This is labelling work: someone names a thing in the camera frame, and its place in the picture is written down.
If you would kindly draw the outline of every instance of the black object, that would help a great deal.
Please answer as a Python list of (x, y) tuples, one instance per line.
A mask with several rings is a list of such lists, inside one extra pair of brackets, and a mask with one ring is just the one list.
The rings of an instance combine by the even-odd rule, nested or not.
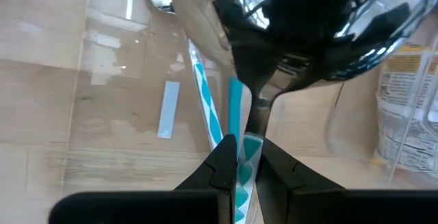
[(278, 96), (370, 71), (407, 40), (435, 3), (173, 0), (175, 14), (194, 46), (251, 91), (245, 132), (260, 137), (266, 136)]
[(347, 190), (267, 139), (256, 185), (265, 223), (438, 222), (438, 191)]
[(227, 135), (174, 191), (83, 192), (53, 207), (50, 224), (234, 223), (237, 146)]

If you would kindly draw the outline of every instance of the light blue paper strip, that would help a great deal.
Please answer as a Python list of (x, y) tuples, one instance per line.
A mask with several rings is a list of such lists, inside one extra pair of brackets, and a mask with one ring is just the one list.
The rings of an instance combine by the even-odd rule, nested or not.
[(179, 82), (166, 81), (162, 112), (160, 114), (158, 125), (159, 138), (172, 137), (173, 123), (175, 122), (175, 113), (177, 111), (178, 92)]
[(237, 141), (237, 158), (240, 156), (240, 112), (242, 102), (243, 84), (231, 78), (228, 95), (228, 133), (234, 134)]

